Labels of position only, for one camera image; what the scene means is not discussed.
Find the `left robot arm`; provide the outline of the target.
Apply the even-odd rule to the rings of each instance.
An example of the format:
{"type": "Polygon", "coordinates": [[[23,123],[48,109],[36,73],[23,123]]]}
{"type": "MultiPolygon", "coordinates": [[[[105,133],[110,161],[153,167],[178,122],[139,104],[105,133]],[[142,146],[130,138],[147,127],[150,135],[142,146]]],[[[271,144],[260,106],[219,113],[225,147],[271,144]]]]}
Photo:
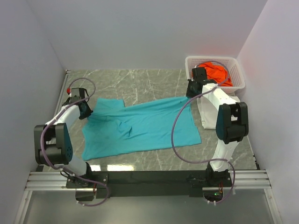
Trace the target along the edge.
{"type": "Polygon", "coordinates": [[[38,165],[56,166],[72,187],[87,188],[93,183],[91,167],[73,154],[69,129],[76,120],[88,118],[93,111],[85,88],[68,88],[67,93],[57,115],[34,128],[35,160],[38,165]]]}

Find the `turquoise t shirt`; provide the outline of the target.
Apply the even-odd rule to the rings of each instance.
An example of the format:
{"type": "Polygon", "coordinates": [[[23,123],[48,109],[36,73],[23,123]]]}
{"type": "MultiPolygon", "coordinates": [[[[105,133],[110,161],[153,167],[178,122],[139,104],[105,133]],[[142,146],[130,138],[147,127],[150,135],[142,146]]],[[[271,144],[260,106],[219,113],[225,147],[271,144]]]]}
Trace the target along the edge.
{"type": "Polygon", "coordinates": [[[163,98],[133,106],[122,99],[99,98],[82,132],[85,161],[120,154],[201,143],[187,97],[163,98]]]}

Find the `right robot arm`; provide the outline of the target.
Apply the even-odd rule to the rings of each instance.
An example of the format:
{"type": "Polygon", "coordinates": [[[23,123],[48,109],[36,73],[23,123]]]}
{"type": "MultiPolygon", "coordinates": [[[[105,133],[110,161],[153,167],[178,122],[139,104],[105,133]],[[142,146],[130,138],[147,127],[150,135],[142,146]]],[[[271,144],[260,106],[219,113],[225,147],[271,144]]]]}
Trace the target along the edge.
{"type": "Polygon", "coordinates": [[[248,135],[248,107],[226,94],[215,80],[209,79],[204,67],[193,68],[192,78],[188,79],[186,96],[193,98],[199,94],[203,94],[217,111],[215,130],[218,143],[205,174],[206,183],[216,186],[229,178],[228,161],[239,142],[248,135]]]}

